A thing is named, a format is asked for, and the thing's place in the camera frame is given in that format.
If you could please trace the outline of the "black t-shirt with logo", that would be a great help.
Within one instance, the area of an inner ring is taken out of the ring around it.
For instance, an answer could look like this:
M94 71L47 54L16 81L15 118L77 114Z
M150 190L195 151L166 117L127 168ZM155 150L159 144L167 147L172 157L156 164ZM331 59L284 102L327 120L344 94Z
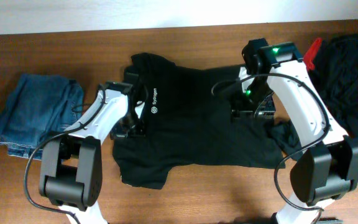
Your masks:
M127 71L139 76L146 97L145 133L114 141L121 180L162 189L173 167L190 164L275 168L282 152L267 132L268 121L234 119L228 100L213 96L235 80L240 65L199 70L151 53L135 54Z

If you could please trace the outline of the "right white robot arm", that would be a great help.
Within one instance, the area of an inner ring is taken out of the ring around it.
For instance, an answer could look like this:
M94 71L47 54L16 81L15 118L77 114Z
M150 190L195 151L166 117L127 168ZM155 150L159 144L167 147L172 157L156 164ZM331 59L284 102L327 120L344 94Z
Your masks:
M301 156L290 171L293 193L269 222L321 223L324 209L358 185L358 139L331 115L294 43L250 40L242 57L246 70L234 85L253 103L262 102L262 90L276 94L301 144L293 152Z

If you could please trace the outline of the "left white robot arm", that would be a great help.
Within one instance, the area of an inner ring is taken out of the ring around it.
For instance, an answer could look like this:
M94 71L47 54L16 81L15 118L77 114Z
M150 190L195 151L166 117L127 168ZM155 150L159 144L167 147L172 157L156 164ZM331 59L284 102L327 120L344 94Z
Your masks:
M39 193L71 223L105 223L98 205L103 182L101 146L119 130L120 138L143 136L140 114L146 86L119 82L100 85L81 118L42 148Z

